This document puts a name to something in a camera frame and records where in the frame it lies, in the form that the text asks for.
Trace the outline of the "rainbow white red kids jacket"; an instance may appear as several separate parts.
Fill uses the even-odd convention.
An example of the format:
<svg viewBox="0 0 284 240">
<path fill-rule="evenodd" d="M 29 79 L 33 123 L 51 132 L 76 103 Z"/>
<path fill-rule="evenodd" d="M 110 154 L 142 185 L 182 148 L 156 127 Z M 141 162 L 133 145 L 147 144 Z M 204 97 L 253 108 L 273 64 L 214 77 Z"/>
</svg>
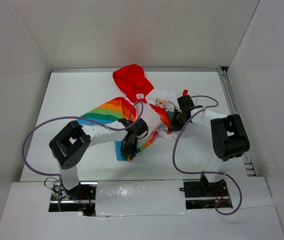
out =
<svg viewBox="0 0 284 240">
<path fill-rule="evenodd" d="M 131 64 L 113 73 L 113 79 L 124 96 L 109 100 L 82 115 L 79 124 L 94 126 L 110 124 L 119 119 L 135 121 L 138 115 L 147 123 L 149 132 L 137 142 L 141 152 L 160 136 L 174 141 L 177 133 L 169 129 L 174 111 L 178 111 L 177 99 L 188 94 L 188 90 L 165 90 L 155 88 L 145 77 L 144 69 Z"/>
</svg>

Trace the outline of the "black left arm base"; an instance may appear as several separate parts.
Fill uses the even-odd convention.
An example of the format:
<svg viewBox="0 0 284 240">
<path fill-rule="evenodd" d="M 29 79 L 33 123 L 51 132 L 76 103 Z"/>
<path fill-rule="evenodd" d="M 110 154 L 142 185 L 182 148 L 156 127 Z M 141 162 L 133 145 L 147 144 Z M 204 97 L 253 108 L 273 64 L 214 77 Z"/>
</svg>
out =
<svg viewBox="0 0 284 240">
<path fill-rule="evenodd" d="M 97 182 L 83 181 L 75 188 L 66 190 L 57 178 L 47 177 L 44 186 L 50 190 L 49 212 L 79 212 L 87 217 L 96 215 Z"/>
</svg>

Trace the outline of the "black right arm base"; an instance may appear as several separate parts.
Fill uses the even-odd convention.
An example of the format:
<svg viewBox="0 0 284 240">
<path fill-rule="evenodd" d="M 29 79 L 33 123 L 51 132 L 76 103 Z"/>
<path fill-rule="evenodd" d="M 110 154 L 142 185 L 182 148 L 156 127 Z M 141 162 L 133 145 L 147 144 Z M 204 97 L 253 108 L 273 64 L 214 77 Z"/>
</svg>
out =
<svg viewBox="0 0 284 240">
<path fill-rule="evenodd" d="M 186 180 L 179 191 L 184 193 L 187 210 L 232 208 L 225 180 L 208 182 L 205 175 L 199 180 Z"/>
</svg>

